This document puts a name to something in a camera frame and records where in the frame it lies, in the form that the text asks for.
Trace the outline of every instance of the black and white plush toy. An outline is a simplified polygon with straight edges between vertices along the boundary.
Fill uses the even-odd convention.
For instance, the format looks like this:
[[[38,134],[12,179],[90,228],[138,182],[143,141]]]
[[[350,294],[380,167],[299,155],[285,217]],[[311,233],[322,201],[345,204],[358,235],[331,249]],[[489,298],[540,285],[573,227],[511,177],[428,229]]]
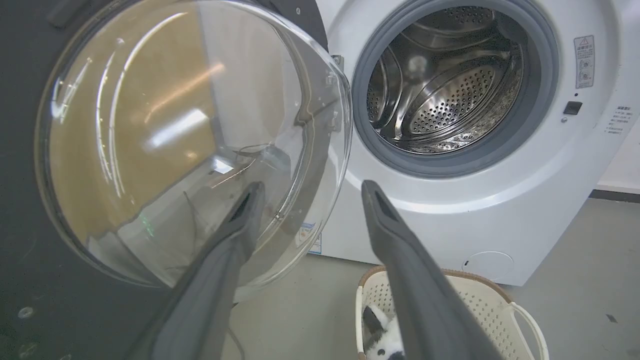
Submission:
[[[362,320],[371,337],[364,344],[367,360],[404,360],[404,347],[398,319],[392,319],[377,306],[367,306]]]

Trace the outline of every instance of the black panel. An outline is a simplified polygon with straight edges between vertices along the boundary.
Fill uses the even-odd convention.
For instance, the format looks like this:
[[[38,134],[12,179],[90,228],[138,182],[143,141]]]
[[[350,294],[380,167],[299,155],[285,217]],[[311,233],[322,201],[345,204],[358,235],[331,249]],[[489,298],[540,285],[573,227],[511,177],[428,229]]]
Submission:
[[[564,107],[564,113],[567,115],[578,115],[580,108],[582,107],[582,103],[579,101],[569,101],[566,103]]]
[[[313,1],[273,3],[326,47]],[[116,280],[81,259],[60,238],[36,183],[36,116],[48,77],[71,37],[107,4],[0,4],[0,359],[18,358],[21,347],[34,349],[28,359],[123,358],[169,292]],[[304,16],[292,17],[297,7]],[[20,319],[26,306],[35,312]]]
[[[256,0],[256,2],[298,25],[328,51],[326,31],[316,0]]]
[[[591,197],[592,199],[635,202],[636,204],[640,204],[640,194],[636,194],[636,193],[621,193],[621,192],[610,192],[606,190],[593,190],[591,192],[591,195],[589,195],[589,197]]]

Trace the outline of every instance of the white plastic basket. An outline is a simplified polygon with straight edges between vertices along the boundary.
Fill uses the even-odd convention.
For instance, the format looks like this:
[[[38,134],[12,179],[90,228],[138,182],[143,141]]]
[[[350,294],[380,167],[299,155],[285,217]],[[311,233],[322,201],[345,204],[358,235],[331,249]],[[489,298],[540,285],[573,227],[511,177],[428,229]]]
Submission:
[[[524,322],[531,328],[540,359],[549,359],[547,342],[536,321],[525,309],[513,302],[500,287],[477,275],[452,270],[443,270],[443,272],[504,359],[534,359],[516,322],[516,313],[521,315]],[[365,306],[372,304],[389,316],[396,314],[384,266],[369,270],[360,280],[356,292],[356,341],[359,360],[366,360],[363,349],[362,311]]]

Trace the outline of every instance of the concrete floor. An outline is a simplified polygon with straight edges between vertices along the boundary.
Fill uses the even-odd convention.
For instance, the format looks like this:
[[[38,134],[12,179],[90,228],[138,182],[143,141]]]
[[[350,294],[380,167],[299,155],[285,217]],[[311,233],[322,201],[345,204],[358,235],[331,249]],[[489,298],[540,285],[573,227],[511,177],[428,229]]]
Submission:
[[[640,359],[639,254],[640,204],[589,199],[527,284],[506,289],[538,321],[552,359]],[[244,358],[355,360],[355,290],[370,267],[309,255],[236,306]],[[241,358],[229,337],[223,358]]]

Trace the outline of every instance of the warning label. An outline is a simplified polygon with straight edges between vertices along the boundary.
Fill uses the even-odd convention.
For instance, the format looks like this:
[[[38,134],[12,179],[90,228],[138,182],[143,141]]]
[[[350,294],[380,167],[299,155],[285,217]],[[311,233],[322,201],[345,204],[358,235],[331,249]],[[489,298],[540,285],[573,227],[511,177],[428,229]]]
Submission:
[[[607,123],[604,132],[610,135],[623,136],[634,119],[634,112],[630,106],[618,106]]]
[[[595,73],[596,48],[593,35],[573,39],[575,47],[575,88],[588,88],[593,86]]]
[[[311,249],[309,249],[310,254],[322,254],[322,233],[318,235],[316,242],[314,242]]]
[[[300,230],[298,231],[298,236],[296,237],[296,247],[300,247],[301,245],[307,243],[307,240],[309,240],[311,235],[314,233],[315,227],[316,223],[302,223],[302,226],[300,226]]]

